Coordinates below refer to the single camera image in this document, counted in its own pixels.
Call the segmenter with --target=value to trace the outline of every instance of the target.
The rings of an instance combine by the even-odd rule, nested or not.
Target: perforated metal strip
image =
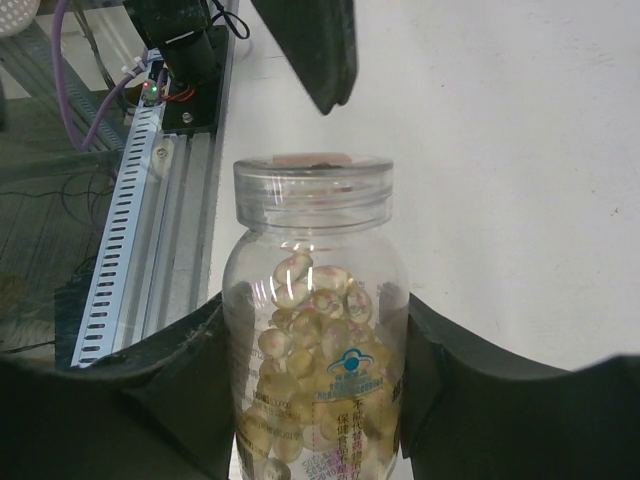
[[[139,107],[122,157],[72,366],[109,355],[120,317],[131,252],[162,106]]]

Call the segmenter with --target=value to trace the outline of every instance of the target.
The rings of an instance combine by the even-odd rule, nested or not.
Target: wire
[[[64,124],[64,128],[67,131],[67,135],[71,140],[74,148],[80,152],[86,152],[89,150],[93,139],[98,132],[98,128],[100,127],[100,123],[104,118],[109,105],[113,101],[113,99],[120,94],[126,87],[126,85],[133,80],[136,76],[142,73],[142,69],[140,67],[135,67],[132,72],[125,75],[125,77],[118,83],[115,88],[113,88],[107,97],[100,105],[98,112],[96,113],[96,117],[89,128],[89,132],[84,140],[82,140],[78,134],[78,131],[73,124],[73,118],[71,115],[71,106],[69,104],[69,97],[67,96],[66,84],[64,78],[64,61],[62,58],[62,21],[64,20],[64,14],[66,12],[67,7],[69,6],[70,0],[59,0],[56,4],[56,8],[53,14],[53,26],[51,28],[51,49],[53,56],[53,74],[56,83],[56,91],[58,93],[58,103],[60,104],[60,113],[62,115],[62,123]]]
[[[39,193],[37,195],[33,195],[31,193],[26,193],[26,192],[0,192],[0,196],[5,196],[5,195],[21,195],[23,197],[27,197],[27,198],[42,198],[42,197],[48,197],[50,195],[64,195],[65,197],[81,197],[82,195],[102,195],[105,196],[107,195],[107,193],[100,193],[100,192],[94,192],[94,191],[86,191],[86,192],[79,192],[79,193],[63,193],[59,190],[56,190],[55,192],[46,192],[46,193]]]
[[[227,26],[229,27],[229,30],[231,30],[233,32],[233,34],[236,37],[238,37],[240,40],[246,40],[247,38],[249,38],[251,36],[251,30],[249,29],[249,25],[247,25],[247,22],[242,20],[235,13],[231,13],[231,12],[227,11],[225,9],[224,5],[222,5],[222,3],[220,3],[220,0],[212,0],[212,1],[213,1],[213,4],[215,5],[216,9],[218,10],[218,13],[216,13],[213,16],[213,18],[211,19],[211,24],[214,24],[220,18],[224,18],[224,21],[227,22]],[[240,31],[238,30],[238,27],[236,27],[236,25],[233,23],[233,19],[236,19],[238,21],[238,23],[240,23],[240,25],[242,25],[242,28],[245,31],[244,35],[242,35],[240,33]]]
[[[0,351],[0,353],[21,353],[29,350],[35,350],[36,348],[44,347],[45,345],[54,345],[55,340],[49,340],[48,342],[36,343],[34,345],[26,345],[24,347],[14,348],[13,350]]]
[[[89,25],[89,21],[87,20],[87,17],[84,14],[84,9],[82,8],[82,4],[80,3],[80,0],[73,0],[73,7],[74,7],[73,14],[75,15],[76,20],[78,21],[78,24],[82,29],[82,33],[84,33],[85,38],[89,42],[89,46],[91,47],[91,51],[93,52],[93,58],[95,58],[96,60],[96,64],[98,65],[98,70],[100,70],[100,74],[102,75],[102,79],[104,80],[104,83],[107,86],[107,88],[109,90],[112,90],[116,87],[116,83],[113,81],[113,77],[109,73],[109,70],[107,70],[107,67],[104,64],[104,61],[102,60],[102,55],[100,55],[100,49],[98,48],[98,42],[96,41],[96,37],[93,34],[93,30],[91,29],[91,26]],[[135,108],[136,106],[127,100],[127,98],[124,95],[124,91],[120,92],[120,95],[116,97],[116,102],[118,103],[118,106],[120,106],[120,108],[122,109],[122,112],[125,115],[133,115],[129,111],[129,108],[131,106]]]
[[[188,85],[183,91],[176,93],[175,95],[165,95],[163,100],[167,102],[186,102],[196,94],[196,89]]]

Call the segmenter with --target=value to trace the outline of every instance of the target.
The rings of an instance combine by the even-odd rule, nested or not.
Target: white basket
[[[0,37],[10,37],[27,28],[39,7],[40,0],[0,0]]]

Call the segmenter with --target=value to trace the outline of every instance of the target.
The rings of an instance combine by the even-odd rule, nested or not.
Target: clear plastic bottle
[[[234,166],[249,230],[223,305],[245,479],[383,480],[393,469],[409,289],[378,228],[392,170],[336,154]]]

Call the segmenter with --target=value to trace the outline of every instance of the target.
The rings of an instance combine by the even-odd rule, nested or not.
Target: capsule
[[[344,268],[325,265],[312,269],[312,281],[317,289],[326,288],[344,295],[344,292],[353,283],[353,277]]]
[[[387,478],[387,466],[378,458],[371,456],[360,465],[358,480],[380,480]]]
[[[273,278],[280,285],[289,285],[304,278],[312,266],[313,260],[309,255],[296,253],[278,264],[273,272]]]
[[[291,349],[291,339],[282,330],[269,328],[258,337],[258,348],[273,358],[284,357]]]
[[[278,327],[280,330],[287,331],[289,324],[297,316],[298,316],[298,312],[296,312],[295,310],[279,309],[273,312],[273,315],[271,315],[271,320],[273,320],[273,324],[276,327]]]
[[[378,458],[385,466],[389,465],[393,457],[398,453],[400,446],[400,425],[396,426],[394,436],[381,438],[379,440],[369,439],[363,458]]]
[[[299,391],[300,385],[288,373],[265,375],[260,378],[256,387],[257,398],[276,407],[284,407]]]
[[[337,319],[329,322],[323,332],[322,353],[329,362],[333,362],[349,348],[351,331],[346,320]]]
[[[350,345],[352,347],[373,342],[376,338],[373,329],[366,323],[359,324],[349,320],[349,331],[351,332]]]
[[[253,459],[262,460],[271,450],[271,434],[264,418],[245,413],[238,422],[238,438],[243,446],[251,452]]]
[[[322,334],[322,315],[315,310],[305,310],[291,322],[289,331],[296,346],[313,348]]]
[[[347,465],[356,465],[364,460],[366,454],[370,452],[369,439],[366,435],[356,436],[353,433],[347,435],[345,442],[345,450],[341,457],[342,461]]]
[[[357,285],[349,287],[344,297],[344,305],[349,318],[355,323],[367,323],[373,315],[373,302],[366,290]]]
[[[324,438],[320,425],[309,425],[302,430],[302,444],[312,452],[326,452],[336,447],[338,442]]]
[[[291,310],[298,305],[305,303],[311,297],[308,285],[305,282],[294,282],[288,285],[281,285],[271,298],[273,304],[278,308]]]
[[[329,318],[340,318],[344,314],[344,299],[333,290],[316,290],[311,300],[315,309]]]
[[[274,373],[285,373],[287,371],[287,363],[283,358],[267,358],[260,365],[260,376],[273,375]]]
[[[398,423],[398,413],[398,409],[393,405],[368,409],[364,415],[365,435],[374,440],[393,437]]]
[[[302,430],[292,420],[280,422],[273,433],[273,453],[284,463],[295,462],[302,453]]]
[[[326,403],[315,401],[309,392],[301,392],[291,398],[287,414],[297,424],[306,426],[320,423],[326,412]]]
[[[282,460],[269,458],[262,467],[262,480],[291,480],[291,469]]]
[[[315,358],[309,350],[300,348],[287,357],[287,372],[293,378],[308,377],[315,368]]]

